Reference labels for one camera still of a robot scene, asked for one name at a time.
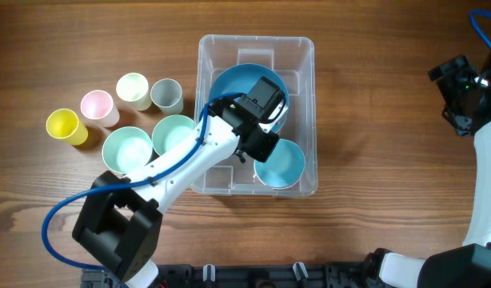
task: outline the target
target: pale yellow cup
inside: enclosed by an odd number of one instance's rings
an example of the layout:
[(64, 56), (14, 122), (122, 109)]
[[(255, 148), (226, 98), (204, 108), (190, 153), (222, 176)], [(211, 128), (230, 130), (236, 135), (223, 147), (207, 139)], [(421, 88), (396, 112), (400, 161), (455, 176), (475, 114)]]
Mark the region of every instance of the pale yellow cup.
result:
[(71, 145), (80, 145), (87, 139), (87, 128), (70, 109), (54, 111), (46, 120), (46, 132), (52, 138)]

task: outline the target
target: teal cup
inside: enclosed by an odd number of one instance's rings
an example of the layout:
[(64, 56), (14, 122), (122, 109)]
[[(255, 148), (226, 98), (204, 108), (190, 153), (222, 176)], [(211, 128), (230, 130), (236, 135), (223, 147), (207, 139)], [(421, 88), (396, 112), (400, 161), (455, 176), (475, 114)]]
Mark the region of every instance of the teal cup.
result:
[(299, 145), (280, 139), (266, 162), (254, 161), (254, 173), (261, 183), (275, 189), (295, 185), (305, 168), (304, 153)]
[(150, 136), (137, 127), (115, 130), (103, 143), (103, 162), (116, 173), (128, 174), (148, 164), (153, 153)]
[(151, 140), (158, 155), (173, 149), (189, 137), (194, 130), (194, 120), (183, 115), (163, 118), (153, 130)]

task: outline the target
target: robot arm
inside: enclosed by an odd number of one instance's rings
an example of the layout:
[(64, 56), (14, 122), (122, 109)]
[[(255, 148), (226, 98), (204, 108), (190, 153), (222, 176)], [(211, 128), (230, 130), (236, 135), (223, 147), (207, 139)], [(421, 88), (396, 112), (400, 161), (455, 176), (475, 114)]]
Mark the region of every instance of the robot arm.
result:
[[(288, 113), (285, 97), (288, 95), (278, 86), (262, 77), (248, 94), (230, 94), (208, 104), (206, 121), (150, 164), (121, 179), (105, 172), (93, 188), (145, 179), (150, 183), (88, 196), (73, 238), (129, 287), (147, 287), (158, 273), (150, 259), (163, 214), (194, 180), (221, 160), (236, 154), (245, 161), (242, 153), (247, 153), (266, 161), (279, 139), (271, 130)], [(156, 179), (160, 173), (168, 174)], [(118, 211), (125, 206), (134, 212), (130, 220)]]
[(466, 56), (429, 72), (445, 99), (445, 118), (460, 136), (474, 135), (477, 185), (463, 247), (426, 260), (377, 250), (365, 274), (392, 287), (483, 287), (491, 281), (491, 52), (478, 74)]
[(469, 230), (463, 246), (491, 242), (491, 122), (475, 133), (477, 185)]

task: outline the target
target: clear plastic bin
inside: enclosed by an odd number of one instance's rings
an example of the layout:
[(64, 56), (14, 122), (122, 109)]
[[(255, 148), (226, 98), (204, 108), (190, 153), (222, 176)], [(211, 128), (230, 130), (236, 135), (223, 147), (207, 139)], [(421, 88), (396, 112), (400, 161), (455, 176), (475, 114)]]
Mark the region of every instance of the clear plastic bin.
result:
[(260, 194), (285, 197), (310, 196), (318, 187), (317, 126), (315, 108), (314, 47), (304, 37), (206, 35), (199, 42), (198, 88), (194, 121), (208, 101), (215, 79), (231, 66), (256, 63), (274, 70), (289, 91), (290, 110), (280, 138), (296, 142), (304, 152), (305, 170), (294, 186), (275, 190), (254, 174), (254, 160), (247, 155), (219, 162), (191, 188), (203, 194)]

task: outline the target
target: blue wire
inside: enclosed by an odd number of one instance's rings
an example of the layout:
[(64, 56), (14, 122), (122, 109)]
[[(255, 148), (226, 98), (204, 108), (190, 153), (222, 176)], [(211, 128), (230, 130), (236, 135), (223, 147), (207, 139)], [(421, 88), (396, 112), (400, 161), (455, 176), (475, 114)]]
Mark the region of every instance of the blue wire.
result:
[[(216, 99), (220, 99), (220, 98), (224, 98), (224, 97), (229, 97), (229, 96), (237, 95), (237, 94), (238, 93), (226, 93), (226, 94), (223, 94), (223, 95), (217, 97)], [(199, 139), (196, 141), (196, 145), (194, 145), (194, 148), (192, 148), (192, 150), (182, 160), (180, 160), (178, 163), (174, 164), (172, 167), (170, 167), (169, 169), (161, 172), (160, 174), (157, 174), (156, 176), (154, 176), (153, 177), (153, 180), (154, 181), (156, 181), (158, 179), (161, 179), (161, 178), (164, 178), (168, 174), (170, 174), (173, 171), (175, 171), (176, 169), (180, 168), (180, 166), (182, 166), (183, 164), (185, 164), (192, 156), (194, 156), (194, 154), (196, 153), (196, 151), (199, 149), (199, 147), (203, 143), (203, 138), (205, 137), (206, 123), (208, 121), (208, 109), (209, 109), (209, 107), (210, 107), (210, 103), (209, 102), (207, 102), (205, 104), (205, 106), (203, 107), (202, 115), (204, 115), (205, 117), (203, 118), (202, 130), (201, 130), (201, 133), (199, 134)], [(110, 192), (110, 191), (115, 191), (115, 190), (124, 190), (124, 189), (129, 189), (129, 188), (134, 188), (134, 187), (149, 185), (149, 184), (150, 184), (150, 180), (149, 179), (145, 179), (145, 180), (142, 180), (142, 181), (139, 181), (139, 182), (122, 183), (122, 184), (114, 184), (114, 185), (108, 185), (108, 186), (95, 187), (93, 189), (86, 190), (84, 192), (75, 194), (73, 196), (70, 196), (70, 197), (68, 197), (68, 198), (60, 201), (57, 205), (55, 205), (48, 212), (48, 214), (45, 216), (45, 220), (43, 220), (43, 224), (42, 224), (42, 227), (41, 227), (41, 238), (43, 240), (43, 245), (45, 246), (46, 250), (52, 256), (54, 256), (57, 260), (59, 260), (60, 262), (64, 262), (65, 264), (68, 264), (68, 265), (71, 265), (71, 266), (74, 266), (74, 267), (77, 267), (77, 268), (81, 268), (81, 269), (104, 270), (105, 269), (104, 266), (85, 264), (85, 263), (76, 262), (76, 261), (73, 261), (71, 259), (68, 259), (68, 258), (60, 255), (52, 247), (52, 245), (50, 244), (50, 241), (48, 239), (48, 225), (50, 224), (50, 221), (52, 220), (52, 217), (62, 207), (66, 206), (66, 205), (68, 205), (68, 204), (72, 203), (73, 201), (78, 200), (80, 198), (88, 197), (88, 196), (95, 195), (95, 194), (100, 194), (100, 193), (106, 193), (106, 192)]]
[(480, 9), (471, 10), (469, 12), (469, 22), (471, 23), (471, 26), (473, 27), (473, 29), (475, 29), (478, 36), (480, 36), (480, 38), (482, 38), (484, 43), (491, 49), (491, 41), (487, 38), (487, 36), (485, 36), (484, 32), (482, 32), (480, 27), (477, 25), (477, 22), (475, 21), (476, 15), (480, 15), (480, 16), (491, 19), (491, 12), (489, 12), (487, 10), (480, 10)]

